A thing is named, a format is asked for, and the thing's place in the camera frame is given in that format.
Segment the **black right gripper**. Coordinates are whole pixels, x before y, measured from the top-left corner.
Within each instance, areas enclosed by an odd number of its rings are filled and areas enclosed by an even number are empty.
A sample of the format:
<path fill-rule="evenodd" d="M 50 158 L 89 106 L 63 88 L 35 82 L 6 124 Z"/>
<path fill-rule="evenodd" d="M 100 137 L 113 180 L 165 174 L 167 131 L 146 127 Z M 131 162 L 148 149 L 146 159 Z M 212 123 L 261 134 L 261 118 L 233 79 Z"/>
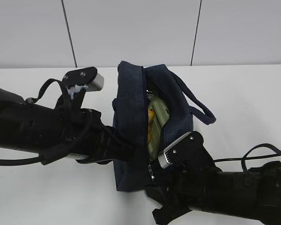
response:
<path fill-rule="evenodd" d="M 198 174 L 179 166 L 163 181 L 163 186 L 145 186 L 147 197 L 162 205 L 152 211 L 157 225 L 196 211 L 225 210 L 225 172 L 218 167 L 201 168 Z"/>

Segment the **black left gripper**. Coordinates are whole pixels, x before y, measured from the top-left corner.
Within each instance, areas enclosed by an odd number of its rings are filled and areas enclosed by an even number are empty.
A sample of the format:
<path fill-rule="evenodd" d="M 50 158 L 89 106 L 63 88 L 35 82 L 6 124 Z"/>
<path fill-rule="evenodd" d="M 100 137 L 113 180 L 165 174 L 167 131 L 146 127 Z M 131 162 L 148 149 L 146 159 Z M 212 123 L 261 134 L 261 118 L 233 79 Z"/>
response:
<path fill-rule="evenodd" d="M 101 122 L 101 113 L 82 108 L 74 120 L 72 140 L 67 143 L 66 158 L 80 164 L 108 164 L 113 160 L 127 162 L 136 146 L 114 127 Z"/>

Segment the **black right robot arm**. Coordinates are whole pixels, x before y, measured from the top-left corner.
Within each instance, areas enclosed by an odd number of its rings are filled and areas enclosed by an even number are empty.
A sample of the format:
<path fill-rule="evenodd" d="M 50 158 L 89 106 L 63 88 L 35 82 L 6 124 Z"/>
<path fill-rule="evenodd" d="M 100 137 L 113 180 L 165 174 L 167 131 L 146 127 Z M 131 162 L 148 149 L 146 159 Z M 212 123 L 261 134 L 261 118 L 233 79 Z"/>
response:
<path fill-rule="evenodd" d="M 248 172 L 214 168 L 199 179 L 178 172 L 164 185 L 145 187 L 146 195 L 161 204 L 152 214 L 167 225 L 191 211 L 201 211 L 281 225 L 281 162 L 273 161 Z"/>

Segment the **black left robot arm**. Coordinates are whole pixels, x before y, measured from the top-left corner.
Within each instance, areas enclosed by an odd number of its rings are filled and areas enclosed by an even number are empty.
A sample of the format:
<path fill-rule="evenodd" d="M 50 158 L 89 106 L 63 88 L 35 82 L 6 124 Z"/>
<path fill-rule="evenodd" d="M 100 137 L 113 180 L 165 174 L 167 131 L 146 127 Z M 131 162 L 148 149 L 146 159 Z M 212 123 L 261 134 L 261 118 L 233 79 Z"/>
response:
<path fill-rule="evenodd" d="M 0 159 L 0 165 L 47 165 L 63 158 L 81 164 L 128 161 L 135 146 L 101 122 L 99 111 L 82 108 L 85 91 L 63 90 L 55 108 L 0 88 L 0 148 L 34 153 L 27 159 Z"/>

